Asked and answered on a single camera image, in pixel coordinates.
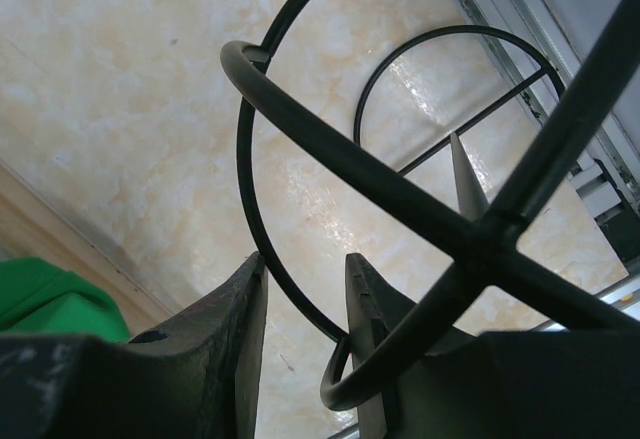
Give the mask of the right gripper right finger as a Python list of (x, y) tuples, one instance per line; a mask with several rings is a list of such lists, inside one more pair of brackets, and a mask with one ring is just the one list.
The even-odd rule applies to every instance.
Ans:
[(452, 265), (414, 302), (361, 255), (345, 261), (351, 350), (366, 377), (358, 407), (366, 438), (635, 438), (639, 324), (539, 268), (508, 290), (561, 325), (461, 331), (456, 320), (488, 285), (489, 270)]

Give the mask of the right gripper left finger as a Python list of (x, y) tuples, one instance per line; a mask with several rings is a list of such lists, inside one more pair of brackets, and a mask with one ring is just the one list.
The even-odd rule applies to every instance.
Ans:
[(251, 438), (268, 280), (250, 255), (220, 286), (126, 343), (1, 338), (5, 438)]

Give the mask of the wooden clothes rack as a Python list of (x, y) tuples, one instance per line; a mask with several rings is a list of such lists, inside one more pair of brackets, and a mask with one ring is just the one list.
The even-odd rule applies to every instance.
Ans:
[(135, 334), (171, 317), (164, 305), (6, 166), (1, 167), (1, 252), (37, 256), (78, 273), (111, 295)]

